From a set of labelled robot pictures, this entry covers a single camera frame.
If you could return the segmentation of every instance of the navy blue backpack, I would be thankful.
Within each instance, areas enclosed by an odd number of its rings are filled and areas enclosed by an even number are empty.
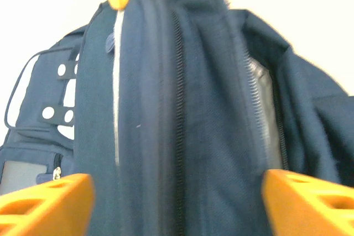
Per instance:
[[[224,0],[101,4],[39,53],[7,126],[0,192],[88,173],[92,236],[272,235],[268,169],[354,186],[353,97]]]

